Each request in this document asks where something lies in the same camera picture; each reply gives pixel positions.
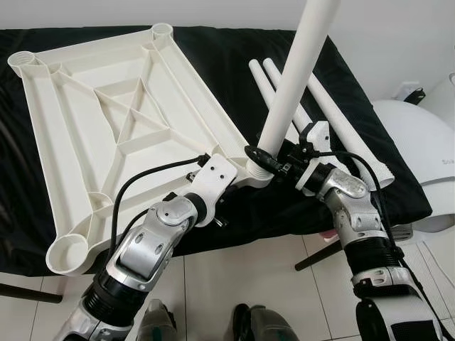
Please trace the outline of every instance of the black cable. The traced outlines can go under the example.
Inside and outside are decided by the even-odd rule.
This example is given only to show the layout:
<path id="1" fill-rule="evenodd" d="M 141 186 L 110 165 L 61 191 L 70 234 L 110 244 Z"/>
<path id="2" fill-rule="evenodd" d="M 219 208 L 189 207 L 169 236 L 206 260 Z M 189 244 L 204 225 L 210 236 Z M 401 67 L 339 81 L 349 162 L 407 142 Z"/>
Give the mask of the black cable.
<path id="1" fill-rule="evenodd" d="M 112 257 L 114 250 L 116 248 L 116 240 L 117 240 L 117 219 L 119 216 L 119 207 L 120 207 L 120 202 L 122 201 L 123 194 L 127 191 L 128 187 L 136 180 L 143 178 L 146 175 L 150 175 L 159 171 L 164 171 L 169 168 L 173 167 L 179 167 L 179 166 L 184 166 L 188 165 L 190 163 L 195 163 L 200 160 L 200 156 L 197 158 L 191 158 L 189 160 L 184 160 L 184 161 L 179 161 L 179 162 L 174 162 L 174 163 L 169 163 L 167 165 L 162 165 L 158 166 L 152 169 L 145 170 L 144 172 L 140 172 L 139 174 L 136 174 L 132 178 L 130 178 L 126 183 L 123 184 L 122 188 L 120 188 L 114 202 L 114 208 L 112 209 L 112 226 L 111 226 L 111 242 L 109 245 L 109 252 L 107 253 L 107 258 L 106 262 L 109 261 L 109 259 Z"/>
<path id="2" fill-rule="evenodd" d="M 119 247 L 119 245 L 124 241 L 125 237 L 127 236 L 129 230 L 133 227 L 134 223 L 137 222 L 141 217 L 146 215 L 148 211 L 149 211 L 149 209 L 146 208 L 145 210 L 140 212 L 136 217 L 134 217 L 131 220 L 131 222 L 128 223 L 127 227 L 125 228 L 125 230 L 123 231 L 122 235 L 120 236 L 119 241 L 117 242 L 117 245 L 116 245 L 115 249 L 117 249 L 117 247 Z"/>
<path id="3" fill-rule="evenodd" d="M 395 243 L 395 240 L 393 238 L 392 231 L 391 231 L 390 221 L 389 221 L 389 217 L 388 217 L 388 214 L 387 214 L 387 209 L 385 207 L 385 200 L 384 200 L 384 196 L 382 195 L 382 189 L 379 186 L 379 181 L 378 181 L 378 178 L 376 177 L 375 172 L 373 171 L 371 166 L 368 164 L 368 162 L 365 161 L 363 158 L 361 158 L 359 155 L 354 154 L 354 153 L 349 153 L 348 151 L 332 151 L 332 152 L 324 152 L 324 153 L 315 152 L 315 153 L 310 154 L 311 157 L 338 156 L 338 155 L 350 156 L 351 158 L 359 160 L 365 166 L 365 168 L 367 168 L 367 171 L 369 172 L 369 174 L 370 174 L 370 176 L 373 179 L 373 182 L 375 184 L 376 193 L 378 194 L 378 202 L 379 202 L 378 212 L 379 212 L 379 214 L 381 216 L 381 220 L 382 220 L 382 224 L 384 226 L 384 230 L 385 230 L 385 232 L 387 233 L 387 235 L 389 237 L 389 240 L 390 240 L 390 243 L 392 245 L 392 248 L 396 251 L 397 250 L 397 246 L 396 246 L 396 243 Z M 411 275 L 412 280 L 414 281 L 415 285 L 418 287 L 420 293 L 422 294 L 422 297 L 427 302 L 427 304 L 430 307 L 430 309 L 432 310 L 434 316 L 436 316 L 436 319 L 438 320 L 439 326 L 441 327 L 441 330 L 442 330 L 442 335 L 448 341 L 455 341 L 455 339 L 450 335 L 449 331 L 442 324 L 441 319 L 439 318 L 439 316 L 436 314 L 436 311 L 433 308 L 433 305 L 430 303 L 430 301 L 428 299 L 428 296 L 426 295 L 426 293 L 424 291 L 423 285 L 419 282 L 419 280 L 415 276 L 414 272 L 411 270 L 409 265 L 407 265 L 406 261 L 403 259 L 404 254 L 402 252 L 395 252 L 395 256 L 397 257 L 397 260 L 400 262 L 400 264 L 409 271 L 409 274 Z"/>

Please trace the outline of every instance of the threaded end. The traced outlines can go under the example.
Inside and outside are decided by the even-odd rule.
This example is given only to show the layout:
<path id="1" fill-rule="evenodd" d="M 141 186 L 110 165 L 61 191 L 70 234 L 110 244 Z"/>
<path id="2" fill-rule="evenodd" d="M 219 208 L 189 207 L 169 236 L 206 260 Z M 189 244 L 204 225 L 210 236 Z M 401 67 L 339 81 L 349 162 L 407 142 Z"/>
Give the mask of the threaded end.
<path id="1" fill-rule="evenodd" d="M 25 64 L 31 64 L 35 60 L 35 55 L 32 52 L 20 51 L 16 52 L 13 55 L 10 55 L 8 58 L 9 66 L 21 66 Z"/>
<path id="2" fill-rule="evenodd" d="M 260 180 L 270 179 L 272 177 L 272 174 L 269 171 L 259 167 L 257 163 L 251 160 L 247 161 L 247 171 L 253 175 L 253 177 Z"/>
<path id="3" fill-rule="evenodd" d="M 163 37 L 163 36 L 171 36 L 173 37 L 173 27 L 168 23 L 156 23 L 151 27 L 151 32 L 153 34 L 154 39 Z"/>
<path id="4" fill-rule="evenodd" d="M 344 252 L 353 275 L 375 268 L 400 266 L 392 253 L 388 238 L 362 239 L 346 245 Z"/>
<path id="5" fill-rule="evenodd" d="M 110 325 L 127 327 L 133 323 L 146 297 L 147 292 L 131 289 L 103 271 L 96 276 L 83 304 L 95 318 Z"/>
<path id="6" fill-rule="evenodd" d="M 381 188 L 385 188 L 395 180 L 395 177 L 390 172 L 389 168 L 379 161 L 377 162 L 369 162 L 371 168 L 375 171 L 376 177 L 379 181 L 379 186 Z M 371 174 L 368 172 L 367 168 L 359 162 L 356 162 L 358 165 L 360 178 L 363 180 L 364 183 L 370 188 L 371 191 L 376 190 L 375 183 L 373 182 L 373 178 L 371 178 Z"/>

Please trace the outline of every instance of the white plastic frame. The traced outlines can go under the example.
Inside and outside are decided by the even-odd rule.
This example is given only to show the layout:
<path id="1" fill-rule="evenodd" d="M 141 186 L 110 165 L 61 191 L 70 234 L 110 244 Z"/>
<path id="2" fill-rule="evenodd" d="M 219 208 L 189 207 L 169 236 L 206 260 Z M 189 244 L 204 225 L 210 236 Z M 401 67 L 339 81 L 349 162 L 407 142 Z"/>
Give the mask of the white plastic frame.
<path id="1" fill-rule="evenodd" d="M 109 244 L 112 207 L 122 184 L 149 168 L 219 153 L 239 185 L 247 145 L 172 38 L 152 29 L 40 53 L 9 65 L 23 80 L 55 220 L 46 255 L 57 274 L 82 274 Z M 141 210 L 183 191 L 196 164 L 135 182 L 120 205 L 118 234 Z"/>

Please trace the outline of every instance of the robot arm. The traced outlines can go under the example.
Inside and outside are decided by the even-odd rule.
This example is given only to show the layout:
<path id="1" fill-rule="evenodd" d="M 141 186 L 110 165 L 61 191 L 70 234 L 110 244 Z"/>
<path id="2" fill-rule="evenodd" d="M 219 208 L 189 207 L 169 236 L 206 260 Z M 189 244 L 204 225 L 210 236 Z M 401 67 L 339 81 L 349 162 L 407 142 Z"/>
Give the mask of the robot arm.
<path id="1" fill-rule="evenodd" d="M 285 164 L 256 147 L 246 152 L 267 171 L 296 183 L 297 190 L 316 195 L 331 211 L 353 272 L 354 293 L 361 299 L 356 316 L 362 340 L 443 340 L 436 315 L 400 265 L 401 250 L 392 245 L 367 185 L 331 164 L 305 159 L 296 149 Z"/>
<path id="2" fill-rule="evenodd" d="M 237 169 L 215 154 L 184 195 L 153 204 L 144 223 L 128 233 L 94 277 L 54 340 L 124 340 L 174 247 L 193 226 L 212 221 L 215 203 L 236 176 Z"/>

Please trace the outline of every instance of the white appliance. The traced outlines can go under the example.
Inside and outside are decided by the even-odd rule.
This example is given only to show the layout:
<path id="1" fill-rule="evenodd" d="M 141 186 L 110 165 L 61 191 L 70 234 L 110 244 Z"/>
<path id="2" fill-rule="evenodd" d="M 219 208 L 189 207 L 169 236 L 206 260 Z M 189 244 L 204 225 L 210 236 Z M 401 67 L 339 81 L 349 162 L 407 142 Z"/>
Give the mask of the white appliance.
<path id="1" fill-rule="evenodd" d="M 444 78 L 419 103 L 455 130 L 455 72 Z"/>
<path id="2" fill-rule="evenodd" d="M 380 100 L 374 110 L 422 185 L 430 217 L 413 229 L 438 232 L 455 225 L 455 134 L 439 117 L 416 105 Z"/>

